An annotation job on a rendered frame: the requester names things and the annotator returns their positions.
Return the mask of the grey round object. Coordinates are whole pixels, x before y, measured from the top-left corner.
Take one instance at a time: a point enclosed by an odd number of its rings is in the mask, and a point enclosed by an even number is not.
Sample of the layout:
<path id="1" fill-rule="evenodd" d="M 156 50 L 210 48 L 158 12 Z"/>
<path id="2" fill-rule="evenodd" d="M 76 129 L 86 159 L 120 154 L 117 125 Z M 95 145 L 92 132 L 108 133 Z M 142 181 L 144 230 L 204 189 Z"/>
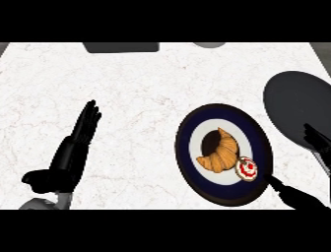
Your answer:
<path id="1" fill-rule="evenodd" d="M 201 48 L 219 48 L 225 45 L 225 42 L 194 42 Z"/>

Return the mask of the dark blue and white plate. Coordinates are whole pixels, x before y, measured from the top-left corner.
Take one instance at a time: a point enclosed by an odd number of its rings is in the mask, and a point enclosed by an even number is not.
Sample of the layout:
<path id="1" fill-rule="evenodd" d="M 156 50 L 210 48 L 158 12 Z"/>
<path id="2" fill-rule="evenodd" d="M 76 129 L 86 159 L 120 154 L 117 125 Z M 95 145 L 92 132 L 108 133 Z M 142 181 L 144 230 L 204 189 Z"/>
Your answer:
<path id="1" fill-rule="evenodd" d="M 197 193 L 213 203 L 252 203 L 268 187 L 274 155 L 252 116 L 227 104 L 207 104 L 187 116 L 176 136 L 176 160 Z"/>

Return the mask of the red and white frosted pastry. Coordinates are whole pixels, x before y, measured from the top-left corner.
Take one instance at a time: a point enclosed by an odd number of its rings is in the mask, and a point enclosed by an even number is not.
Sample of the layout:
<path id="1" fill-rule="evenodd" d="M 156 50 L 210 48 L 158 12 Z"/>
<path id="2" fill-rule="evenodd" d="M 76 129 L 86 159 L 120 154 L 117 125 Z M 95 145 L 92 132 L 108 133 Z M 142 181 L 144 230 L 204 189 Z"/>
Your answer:
<path id="1" fill-rule="evenodd" d="M 253 182 L 259 176 L 259 167 L 253 159 L 240 157 L 235 163 L 235 173 L 246 182 Z"/>

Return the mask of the dark grey frying pan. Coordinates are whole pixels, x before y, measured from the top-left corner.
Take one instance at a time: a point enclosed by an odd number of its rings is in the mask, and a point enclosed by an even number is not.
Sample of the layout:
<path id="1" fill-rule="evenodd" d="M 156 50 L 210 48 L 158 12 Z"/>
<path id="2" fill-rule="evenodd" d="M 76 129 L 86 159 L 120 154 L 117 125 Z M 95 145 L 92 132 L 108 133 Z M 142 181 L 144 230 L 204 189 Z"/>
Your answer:
<path id="1" fill-rule="evenodd" d="M 305 72 L 286 71 L 268 81 L 264 102 L 275 127 L 298 145 L 312 151 L 326 172 L 330 172 L 320 153 L 305 141 L 304 124 L 331 140 L 331 85 Z"/>

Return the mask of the dark grey flat appliance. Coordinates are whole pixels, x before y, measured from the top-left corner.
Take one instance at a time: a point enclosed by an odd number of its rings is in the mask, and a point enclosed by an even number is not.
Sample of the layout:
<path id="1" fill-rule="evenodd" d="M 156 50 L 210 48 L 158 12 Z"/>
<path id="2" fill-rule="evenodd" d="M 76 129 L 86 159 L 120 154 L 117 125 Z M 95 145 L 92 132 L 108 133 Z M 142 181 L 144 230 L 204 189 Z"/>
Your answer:
<path id="1" fill-rule="evenodd" d="M 158 42 L 84 42 L 90 53 L 157 52 Z"/>

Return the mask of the golden brown croissant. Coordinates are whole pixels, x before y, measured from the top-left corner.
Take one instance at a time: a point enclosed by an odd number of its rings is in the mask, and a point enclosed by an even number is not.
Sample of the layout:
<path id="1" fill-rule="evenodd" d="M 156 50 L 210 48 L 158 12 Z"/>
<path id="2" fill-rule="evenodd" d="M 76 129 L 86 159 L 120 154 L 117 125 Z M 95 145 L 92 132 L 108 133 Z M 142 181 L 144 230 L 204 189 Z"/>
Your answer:
<path id="1" fill-rule="evenodd" d="M 209 156 L 197 157 L 197 162 L 206 170 L 222 173 L 238 162 L 238 143 L 222 128 L 218 129 L 218 134 L 218 146 Z"/>

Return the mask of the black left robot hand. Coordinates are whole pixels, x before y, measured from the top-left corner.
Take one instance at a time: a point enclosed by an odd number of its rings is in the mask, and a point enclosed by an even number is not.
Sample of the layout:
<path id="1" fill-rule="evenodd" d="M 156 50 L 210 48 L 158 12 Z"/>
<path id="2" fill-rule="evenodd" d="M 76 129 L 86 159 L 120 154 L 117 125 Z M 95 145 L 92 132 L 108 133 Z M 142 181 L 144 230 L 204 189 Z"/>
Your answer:
<path id="1" fill-rule="evenodd" d="M 96 100 L 90 100 L 79 116 L 73 133 L 58 147 L 49 169 L 30 171 L 22 182 L 30 184 L 36 193 L 73 193 L 79 185 L 89 147 L 96 133 L 102 113 Z"/>

